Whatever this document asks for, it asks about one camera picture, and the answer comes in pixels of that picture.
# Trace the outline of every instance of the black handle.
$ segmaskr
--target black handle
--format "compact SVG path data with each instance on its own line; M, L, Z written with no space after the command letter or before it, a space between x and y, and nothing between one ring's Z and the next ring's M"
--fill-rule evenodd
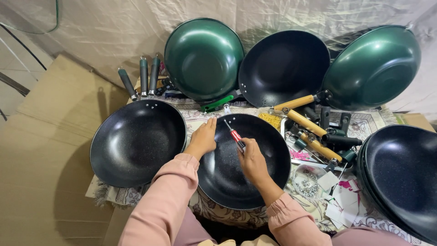
M320 127L326 130L329 128L329 121L331 115L331 107L322 107L320 111Z
M306 106L303 108L303 113L312 121L316 122L320 120L319 114L317 114L312 108Z
M351 117L352 117L351 113L341 113L340 130L342 130L345 133L345 136L347 136L347 130L349 129Z
M158 84L158 75L160 72L161 60L158 57L154 57L152 61L152 70L150 71L150 84L149 84L149 94L154 95L156 90L156 85Z
M355 137L343 137L332 134L325 134L322 136L323 144L338 144L342 146L361 146L363 141Z
M118 69L118 75L120 75L120 79L125 85L126 90L128 90L129 95L136 96L136 92L134 90L134 87L132 86L131 80L129 79L128 74L126 73L126 70L119 68Z
M147 93L149 91L148 76L149 76L149 71L147 67L147 60L141 57L141 60L139 61L139 78L141 84L141 92Z

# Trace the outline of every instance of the tiled floor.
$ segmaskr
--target tiled floor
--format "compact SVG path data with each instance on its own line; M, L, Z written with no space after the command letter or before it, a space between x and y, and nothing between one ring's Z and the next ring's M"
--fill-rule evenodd
M52 64L53 59L38 48L27 36L18 31L11 30L44 64L46 68ZM14 51L20 60L31 71L31 74L24 68L8 48L0 41L0 72L25 86L29 90L38 82L44 73L41 65L32 57L32 55L0 27L0 38ZM0 81L0 109L7 116L15 114L15 110L24 100L24 97L15 89ZM0 129L5 124L3 117L0 117Z

